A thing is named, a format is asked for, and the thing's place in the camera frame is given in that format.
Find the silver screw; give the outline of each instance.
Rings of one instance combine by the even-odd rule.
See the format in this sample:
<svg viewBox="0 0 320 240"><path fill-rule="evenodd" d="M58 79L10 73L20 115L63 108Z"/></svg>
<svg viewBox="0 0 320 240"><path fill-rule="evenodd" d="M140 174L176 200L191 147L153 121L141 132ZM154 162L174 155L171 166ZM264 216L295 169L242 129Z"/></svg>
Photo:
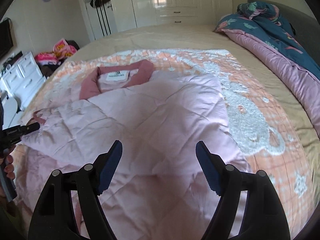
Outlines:
<svg viewBox="0 0 320 240"><path fill-rule="evenodd" d="M258 171L258 174L259 174L261 177L264 177L264 176L267 175L265 171Z"/></svg>
<svg viewBox="0 0 320 240"><path fill-rule="evenodd" d="M52 172L52 176L58 176L60 174L59 170L55 170Z"/></svg>
<svg viewBox="0 0 320 240"><path fill-rule="evenodd" d="M226 166L226 170L227 170L227 171L233 171L234 169L235 169L234 166L231 165L231 164L228 164L228 165Z"/></svg>
<svg viewBox="0 0 320 240"><path fill-rule="evenodd" d="M86 171L91 171L92 168L93 168L92 164L87 164L86 166L84 166L84 169L85 169Z"/></svg>

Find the pink comforter lining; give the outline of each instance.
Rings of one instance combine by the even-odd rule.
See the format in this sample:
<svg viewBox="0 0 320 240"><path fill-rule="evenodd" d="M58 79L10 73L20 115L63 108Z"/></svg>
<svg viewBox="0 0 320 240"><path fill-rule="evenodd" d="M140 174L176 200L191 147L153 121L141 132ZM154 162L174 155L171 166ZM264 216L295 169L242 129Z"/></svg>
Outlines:
<svg viewBox="0 0 320 240"><path fill-rule="evenodd" d="M80 100L89 99L102 93L98 87L98 78L102 74L121 71L121 70L134 70L138 69L138 73L132 76L132 78L122 86L122 88L131 87L134 85L141 85L148 82L150 79L154 67L153 63L144 59L139 62L132 63L125 66L113 66L113 67L97 67L93 70L82 82L80 91Z"/></svg>
<svg viewBox="0 0 320 240"><path fill-rule="evenodd" d="M320 138L320 81L255 36L241 30L222 30L235 43L256 55L303 105Z"/></svg>

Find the hand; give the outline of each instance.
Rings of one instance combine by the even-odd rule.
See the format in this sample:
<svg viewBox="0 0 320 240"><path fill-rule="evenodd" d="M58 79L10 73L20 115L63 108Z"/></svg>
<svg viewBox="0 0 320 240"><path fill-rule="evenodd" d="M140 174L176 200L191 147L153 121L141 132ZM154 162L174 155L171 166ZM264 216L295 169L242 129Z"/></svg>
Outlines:
<svg viewBox="0 0 320 240"><path fill-rule="evenodd" d="M15 148L15 146L13 146L13 147L11 147L9 149L9 154L13 152L14 148ZM11 155L8 155L6 159L7 159L9 164L5 167L4 171L6 173L8 173L7 177L9 179L14 179L16 176L13 173L13 171L14 171L14 166L12 165L13 157ZM4 159L0 159L0 165L2 164L3 161L4 161ZM4 191L3 191L2 187L1 187L1 185L0 185L0 197L5 197L5 194L4 194Z"/></svg>

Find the blue gripper pad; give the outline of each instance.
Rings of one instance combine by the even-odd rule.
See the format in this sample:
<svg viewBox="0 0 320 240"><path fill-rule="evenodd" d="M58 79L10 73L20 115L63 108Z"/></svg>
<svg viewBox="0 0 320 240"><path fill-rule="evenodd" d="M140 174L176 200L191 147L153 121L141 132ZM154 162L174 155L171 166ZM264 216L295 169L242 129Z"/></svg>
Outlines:
<svg viewBox="0 0 320 240"><path fill-rule="evenodd" d="M113 151L108 153L110 156L100 172L100 183L97 189L99 194L102 194L109 188L113 175L115 174L116 168L122 157L122 143L116 141L115 144Z"/></svg>
<svg viewBox="0 0 320 240"><path fill-rule="evenodd" d="M204 143L198 142L196 145L196 156L199 164L202 168L205 178L207 179L210 189L216 192L217 195L221 196L221 177L216 167L214 166L210 155L211 153L209 152L207 147L204 146Z"/></svg>

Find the bed sheet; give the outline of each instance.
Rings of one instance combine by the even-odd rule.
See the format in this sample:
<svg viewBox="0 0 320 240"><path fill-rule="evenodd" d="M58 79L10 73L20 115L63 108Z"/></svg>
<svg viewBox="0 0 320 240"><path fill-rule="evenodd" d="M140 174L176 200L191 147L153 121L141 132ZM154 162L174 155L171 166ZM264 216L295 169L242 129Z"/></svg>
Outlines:
<svg viewBox="0 0 320 240"><path fill-rule="evenodd" d="M125 33L119 33L113 35L108 39L102 39L91 43L77 54L70 58L70 60L89 60L103 55L110 55L112 53L138 48L193 48L193 49L212 49L212 48L224 48L228 49L238 61L244 65L266 88L266 90L276 97L277 101L283 107L285 113L289 117L291 124L296 130L302 146L306 152L309 166L310 177L313 179L315 202L318 201L318 181L319 174L317 168L319 167L318 152L320 149L320 142L314 131L305 111L298 103L291 92L285 87L285 85L263 65L255 56L253 56L247 50L241 48L237 44L230 41L226 36L221 34L212 33L213 26L157 26L146 27L137 30L128 31ZM77 72L75 66L69 64L70 69L67 72ZM46 86L50 83L54 83L54 79L63 77L67 72L58 71L53 77L49 79ZM30 104L30 108L26 113L33 109L36 99ZM19 148L15 155L23 156L25 149ZM17 158L22 165L23 158Z"/></svg>

